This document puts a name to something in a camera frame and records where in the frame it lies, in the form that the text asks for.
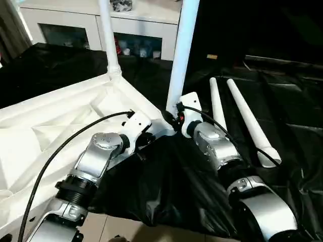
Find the tiled floor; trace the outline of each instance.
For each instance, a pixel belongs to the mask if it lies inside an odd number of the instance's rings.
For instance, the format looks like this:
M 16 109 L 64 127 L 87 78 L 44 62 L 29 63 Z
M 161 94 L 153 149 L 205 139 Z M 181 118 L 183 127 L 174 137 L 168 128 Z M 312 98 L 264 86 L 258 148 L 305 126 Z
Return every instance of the tiled floor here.
M 130 242 L 235 242 L 168 226 L 148 227 L 141 222 L 90 213 L 79 228 L 83 242 L 108 242 L 116 235 Z

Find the cable connector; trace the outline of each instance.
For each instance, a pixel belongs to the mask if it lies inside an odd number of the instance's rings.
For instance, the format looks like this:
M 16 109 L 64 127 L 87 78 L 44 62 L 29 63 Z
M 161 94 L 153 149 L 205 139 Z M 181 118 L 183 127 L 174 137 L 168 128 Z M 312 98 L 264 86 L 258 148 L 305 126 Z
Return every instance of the cable connector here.
M 130 110 L 129 113 L 127 114 L 127 118 L 131 118 L 136 112 L 134 110 Z
M 185 109 L 182 102 L 177 103 L 176 108 L 178 110 L 178 113 L 184 112 L 184 109 Z

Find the white frame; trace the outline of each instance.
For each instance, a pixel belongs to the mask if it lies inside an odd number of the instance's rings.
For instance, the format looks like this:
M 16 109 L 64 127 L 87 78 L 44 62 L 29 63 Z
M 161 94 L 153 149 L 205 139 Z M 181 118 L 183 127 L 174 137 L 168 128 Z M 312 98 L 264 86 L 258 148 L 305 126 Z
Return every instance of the white frame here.
M 94 15 L 76 14 L 51 10 L 20 8 L 33 37 L 33 43 L 46 43 L 38 23 L 84 28 L 90 49 L 102 50 Z
M 93 88 L 98 87 L 100 90 L 106 88 L 107 86 L 110 86 L 113 88 L 113 90 L 116 91 L 117 95 L 119 95 L 119 99 L 126 102 L 126 106 L 124 108 L 132 107 L 134 111 L 141 111 L 144 114 L 146 114 L 151 119 L 151 127 L 149 128 L 148 132 L 152 133 L 156 136 L 156 138 L 159 138 L 163 135 L 173 135 L 175 134 L 175 131 L 173 130 L 172 126 L 169 125 L 163 118 L 162 113 L 159 109 L 157 109 L 151 102 L 149 102 L 142 94 L 140 94 L 134 87 L 132 87 L 123 77 L 122 73 L 119 70 L 119 64 L 118 64 L 118 58 L 116 54 L 116 48 L 114 44 L 114 35 L 111 25 L 111 17 L 109 8 L 106 5 L 106 0 L 99 0 L 100 2 L 100 10 L 101 15 L 105 16 L 103 19 L 104 21 L 104 30 L 105 30 L 105 38 L 106 38 L 106 48 L 107 48 L 107 57 L 109 60 L 108 67 L 108 73 L 95 77 L 89 80 L 86 80 L 84 82 L 80 82 L 50 93 L 43 94 L 41 96 L 31 98 L 29 100 L 17 103 L 15 105 L 0 109 L 0 121 L 2 124 L 5 124 L 4 128 L 9 128 L 10 126 L 14 126 L 15 122 L 14 120 L 17 120 L 16 125 L 21 125 L 20 120 L 22 123 L 25 122 L 24 117 L 27 116 L 46 116 L 46 112 L 42 111 L 47 110 L 48 107 L 56 107 L 57 103 L 61 103 L 62 105 L 62 99 L 68 98 L 71 99 L 71 101 L 65 101 L 64 107 L 67 108 L 68 106 L 72 105 L 72 103 L 76 102 L 75 95 L 77 95 L 80 100 L 85 101 L 84 96 L 88 96 L 91 93 L 89 93 L 89 90 L 93 90 Z M 185 50 L 188 48 L 188 46 L 191 45 L 191 40 L 193 37 L 193 31 L 194 31 L 194 24 L 197 14 L 197 8 L 198 3 L 191 1 L 191 0 L 184 0 L 183 9 L 182 9 L 182 19 L 179 25 L 179 38 L 176 43 L 176 54 L 175 54 L 175 60 L 172 70 L 172 77 L 171 77 L 171 83 L 170 83 L 170 90 L 172 88 L 175 88 L 176 86 L 176 93 L 169 92 L 168 99 L 171 98 L 174 100 L 174 96 L 176 96 L 178 93 L 182 93 L 182 89 L 180 88 L 184 84 L 184 77 L 186 73 L 186 67 L 187 67 L 187 61 L 189 56 L 189 51 L 185 52 Z M 48 17 L 48 15 L 44 15 L 44 23 L 49 23 L 50 19 L 52 17 Z M 71 22 L 77 22 L 78 18 L 72 20 Z M 80 25 L 78 23 L 75 23 L 75 27 L 79 27 Z M 31 29 L 39 29 L 38 24 L 37 28 L 35 25 L 30 26 Z M 178 63 L 181 62 L 182 59 L 182 65 L 179 67 L 177 66 Z M 52 175 L 48 175 L 47 177 L 44 177 L 42 179 L 40 186 L 38 188 L 38 192 L 35 196 L 35 201 L 32 205 L 31 211 L 30 211 L 30 218 L 33 216 L 40 215 L 40 213 L 43 211 L 42 209 L 39 209 L 40 206 L 44 205 L 46 201 L 56 192 L 56 189 L 54 188 L 54 184 L 57 180 L 61 180 L 61 176 L 66 176 L 66 173 L 68 172 L 65 169 L 67 166 L 64 166 L 63 168 L 59 169 L 57 172 L 54 172 L 55 177 Z M 15 232 L 17 231 L 17 228 L 20 226 L 22 216 L 26 207 L 26 203 L 28 201 L 28 198 L 30 196 L 31 192 L 31 186 L 27 186 L 24 189 L 20 190 L 19 192 L 12 195 L 12 197 L 8 197 L 5 200 L 2 200 L 0 202 L 0 212 L 7 212 L 9 215 L 8 220 L 3 221 L 4 224 L 0 225 L 0 238 L 3 237 L 8 232 Z

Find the black cable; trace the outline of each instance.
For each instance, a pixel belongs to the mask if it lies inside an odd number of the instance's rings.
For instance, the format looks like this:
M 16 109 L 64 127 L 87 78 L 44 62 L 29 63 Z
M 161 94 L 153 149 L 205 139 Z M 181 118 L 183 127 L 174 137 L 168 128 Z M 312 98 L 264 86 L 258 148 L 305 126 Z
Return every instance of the black cable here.
M 45 165 L 43 166 L 43 168 L 41 169 L 38 177 L 37 177 L 37 180 L 35 182 L 35 185 L 31 191 L 31 194 L 30 194 L 30 197 L 29 197 L 29 200 L 28 200 L 28 203 L 27 203 L 27 207 L 26 207 L 26 210 L 25 210 L 25 213 L 24 213 L 24 216 L 23 216 L 23 219 L 22 219 L 22 222 L 21 222 L 21 226 L 20 226 L 20 231 L 19 231 L 19 237 L 18 237 L 18 242 L 22 242 L 23 241 L 23 237 L 24 237 L 24 232 L 25 232 L 25 227 L 26 227 L 26 223 L 27 223 L 27 219 L 28 219 L 28 215 L 29 215 L 29 212 L 30 212 L 30 208 L 31 208 L 31 205 L 32 205 L 32 202 L 34 200 L 34 197 L 35 197 L 35 194 L 36 194 L 36 191 L 37 191 L 37 188 L 39 186 L 39 183 L 40 183 L 40 180 L 42 178 L 42 176 L 44 175 L 47 167 L 49 166 L 49 164 L 51 163 L 51 161 L 55 158 L 55 156 L 72 140 L 74 139 L 76 136 L 78 136 L 80 133 L 84 132 L 85 130 L 89 129 L 90 127 L 96 125 L 97 123 L 103 121 L 103 120 L 106 120 L 110 117 L 114 117 L 114 116 L 119 116 L 119 115 L 124 115 L 124 114 L 127 114 L 127 115 L 132 115 L 133 112 L 132 111 L 128 111 L 128 112 L 117 112 L 117 113 L 114 113 L 114 114 L 110 114 L 108 116 L 105 116 L 105 117 L 102 117 L 92 123 L 90 123 L 89 125 L 85 126 L 84 128 L 80 129 L 78 132 L 76 132 L 75 134 L 73 134 L 71 137 L 69 137 L 66 141 L 64 141 L 63 144 L 60 145 L 60 147 L 50 156 L 50 158 L 47 160 L 47 162 L 45 163 Z
M 281 166 L 281 164 L 279 164 L 275 159 L 273 159 L 270 155 L 268 155 L 266 152 L 264 152 L 263 150 L 259 149 L 258 147 L 256 147 L 256 150 L 258 152 L 260 152 L 261 154 L 263 154 L 265 157 L 268 158 L 268 160 L 270 160 L 275 166 Z

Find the glass cabinet door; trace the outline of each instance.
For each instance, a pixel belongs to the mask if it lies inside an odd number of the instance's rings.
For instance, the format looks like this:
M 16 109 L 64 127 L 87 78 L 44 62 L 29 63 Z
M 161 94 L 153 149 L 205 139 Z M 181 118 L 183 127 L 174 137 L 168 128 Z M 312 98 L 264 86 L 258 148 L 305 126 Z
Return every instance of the glass cabinet door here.
M 85 28 L 39 24 L 46 43 L 90 49 Z

